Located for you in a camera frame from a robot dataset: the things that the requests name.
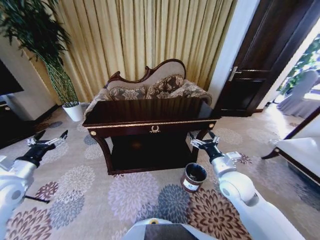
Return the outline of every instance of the console table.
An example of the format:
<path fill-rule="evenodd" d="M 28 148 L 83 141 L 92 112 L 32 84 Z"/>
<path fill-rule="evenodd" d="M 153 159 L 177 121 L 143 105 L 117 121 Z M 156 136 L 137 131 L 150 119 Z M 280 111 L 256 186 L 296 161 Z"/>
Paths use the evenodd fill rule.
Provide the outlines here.
<path fill-rule="evenodd" d="M 219 117 L 199 98 L 99 101 L 83 126 L 100 145 L 109 175 L 184 168 L 196 162 L 186 137 L 202 139 Z M 105 138 L 111 137 L 112 152 Z"/>

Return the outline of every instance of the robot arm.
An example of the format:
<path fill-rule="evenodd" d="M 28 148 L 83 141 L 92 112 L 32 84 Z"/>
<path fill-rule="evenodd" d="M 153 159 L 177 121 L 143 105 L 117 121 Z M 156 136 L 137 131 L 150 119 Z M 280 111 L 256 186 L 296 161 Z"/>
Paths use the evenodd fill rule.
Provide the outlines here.
<path fill-rule="evenodd" d="M 237 171 L 234 159 L 240 155 L 237 152 L 221 153 L 217 148 L 219 138 L 212 132 L 209 134 L 212 139 L 204 141 L 191 136 L 191 144 L 209 155 L 222 194 L 239 212 L 243 225 L 253 239 L 303 240 L 304 237 L 282 212 L 259 194 L 252 180 Z"/>
<path fill-rule="evenodd" d="M 45 131 L 27 140 L 29 151 L 18 157 L 12 166 L 0 165 L 0 240 L 5 238 L 6 223 L 13 210 L 19 206 L 25 193 L 33 183 L 33 174 L 40 165 L 42 157 L 47 151 L 55 149 L 64 143 L 68 131 L 53 140 L 39 140 Z"/>

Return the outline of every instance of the table leg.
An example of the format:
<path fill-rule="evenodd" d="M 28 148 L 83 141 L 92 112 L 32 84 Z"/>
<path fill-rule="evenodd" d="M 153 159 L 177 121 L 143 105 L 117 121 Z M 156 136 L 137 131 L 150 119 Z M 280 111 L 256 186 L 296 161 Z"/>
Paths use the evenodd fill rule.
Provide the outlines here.
<path fill-rule="evenodd" d="M 203 129 L 201 130 L 198 135 L 196 136 L 196 139 L 199 139 L 199 140 L 202 140 L 205 135 L 211 131 L 212 128 L 208 128 L 208 129 Z M 191 154 L 191 157 L 192 157 L 192 161 L 195 163 L 197 162 L 197 159 L 198 159 L 198 152 L 199 152 L 199 149 L 197 147 L 193 147 L 192 148 L 192 154 Z"/>
<path fill-rule="evenodd" d="M 97 143 L 100 145 L 100 147 L 103 151 L 103 155 L 105 158 L 105 163 L 106 163 L 108 173 L 112 172 L 114 170 L 114 168 L 112 166 L 112 161 L 111 161 L 111 152 L 110 152 L 110 149 L 109 149 L 109 146 L 108 146 L 106 140 L 103 137 L 100 137 L 97 135 L 91 136 L 91 137 L 93 137 L 94 140 L 97 141 Z"/>
<path fill-rule="evenodd" d="M 271 159 L 279 155 L 279 149 L 275 148 L 268 155 L 261 157 L 261 159 Z"/>

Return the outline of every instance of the television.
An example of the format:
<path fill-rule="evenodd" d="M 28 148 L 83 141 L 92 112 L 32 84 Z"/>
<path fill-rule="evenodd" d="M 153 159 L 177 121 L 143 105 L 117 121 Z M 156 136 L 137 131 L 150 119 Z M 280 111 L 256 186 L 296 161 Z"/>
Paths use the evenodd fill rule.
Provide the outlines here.
<path fill-rule="evenodd" d="M 1 60 L 0 79 L 0 96 L 17 93 L 24 90 Z"/>

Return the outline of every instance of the door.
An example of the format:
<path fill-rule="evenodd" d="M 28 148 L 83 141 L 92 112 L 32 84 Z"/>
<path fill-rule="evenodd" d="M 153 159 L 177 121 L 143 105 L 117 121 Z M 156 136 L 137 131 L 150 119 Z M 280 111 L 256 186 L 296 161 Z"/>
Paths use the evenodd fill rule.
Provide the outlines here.
<path fill-rule="evenodd" d="M 248 117 L 320 16 L 320 0 L 261 0 L 215 109 Z"/>

